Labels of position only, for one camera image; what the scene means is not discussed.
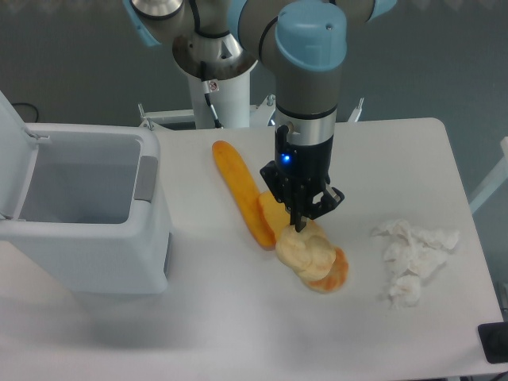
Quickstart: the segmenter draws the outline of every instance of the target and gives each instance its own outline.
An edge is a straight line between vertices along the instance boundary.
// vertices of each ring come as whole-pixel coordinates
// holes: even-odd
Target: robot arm
[[[348,23],[363,23],[386,12],[396,0],[131,3],[161,42],[194,32],[194,36],[207,39],[207,46],[214,46],[214,40],[220,42],[231,32],[249,56],[271,70],[276,81],[275,159],[261,169],[261,175],[275,199],[285,204],[298,232],[307,218],[315,219],[337,208],[344,195],[330,186],[328,170],[346,30]],[[246,66],[241,54],[233,58],[240,63],[237,67]],[[224,68],[214,70],[219,73]]]

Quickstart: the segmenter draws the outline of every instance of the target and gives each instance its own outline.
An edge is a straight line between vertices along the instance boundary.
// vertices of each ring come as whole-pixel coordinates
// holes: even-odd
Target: white table
[[[230,141],[257,174],[273,129],[158,132],[175,223],[162,295],[72,294],[0,243],[0,379],[368,380],[508,370],[483,356],[476,326],[501,321],[444,126],[433,119],[337,125],[330,167],[346,199],[320,219],[346,252],[337,293],[309,291],[249,234],[211,154]],[[419,306],[392,310],[388,218],[458,228],[456,253]]]

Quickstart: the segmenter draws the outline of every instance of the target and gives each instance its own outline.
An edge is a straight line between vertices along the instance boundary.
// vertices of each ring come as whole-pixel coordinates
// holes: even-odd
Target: light blue joint cap
[[[294,65],[309,71],[328,71],[346,57],[346,16],[333,4],[301,0],[279,13],[275,40]]]
[[[375,0],[371,18],[369,18],[368,20],[370,21],[373,18],[376,18],[382,15],[383,13],[388,12],[395,6],[395,4],[397,4],[397,0]]]
[[[232,0],[228,9],[229,32],[238,42],[240,42],[240,38],[238,36],[238,25],[240,24],[241,11],[244,10],[246,2],[247,0]]]

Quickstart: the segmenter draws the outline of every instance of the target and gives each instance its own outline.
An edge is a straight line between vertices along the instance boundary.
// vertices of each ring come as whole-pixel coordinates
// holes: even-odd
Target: black cable
[[[37,107],[35,105],[33,105],[32,103],[15,102],[15,103],[11,103],[11,105],[13,105],[13,107],[16,107],[16,106],[31,107],[35,111],[35,121],[34,122],[37,123],[39,121],[39,109],[37,109]]]
[[[199,64],[199,76],[201,77],[200,79],[201,79],[202,83],[206,81],[205,80],[205,77],[206,77],[206,62],[204,62],[204,61],[201,61],[201,63]],[[208,107],[210,108],[210,112],[212,113],[212,118],[214,120],[215,128],[216,129],[223,128],[224,126],[219,121],[219,116],[217,116],[217,112],[215,111],[215,107],[212,104],[212,101],[210,100],[210,94],[205,93],[205,101],[206,101],[206,104],[208,105]]]
[[[491,381],[498,381],[499,379],[502,379],[505,375],[508,375],[508,371],[504,371],[503,373],[499,373],[493,379],[491,379]]]

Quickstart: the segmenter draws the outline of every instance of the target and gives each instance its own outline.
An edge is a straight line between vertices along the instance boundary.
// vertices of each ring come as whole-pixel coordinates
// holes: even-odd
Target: black object
[[[508,375],[508,371],[504,371],[503,373],[499,373],[493,379],[491,379],[491,381],[498,381],[499,379],[502,379],[505,375]]]
[[[479,325],[478,334],[489,363],[508,362],[508,322]]]
[[[15,102],[15,103],[11,103],[11,105],[13,105],[13,107],[16,107],[16,106],[30,107],[31,109],[33,109],[33,111],[35,111],[35,121],[33,121],[33,122],[37,123],[39,121],[39,109],[37,109],[37,107],[35,105],[33,105],[32,103]]]
[[[315,145],[294,145],[287,141],[289,128],[281,125],[275,131],[275,160],[261,168],[261,176],[277,202],[283,202],[291,214],[291,225],[297,232],[306,223],[334,210],[344,200],[337,188],[330,187],[328,168],[333,137]],[[322,194],[314,203],[314,197]]]

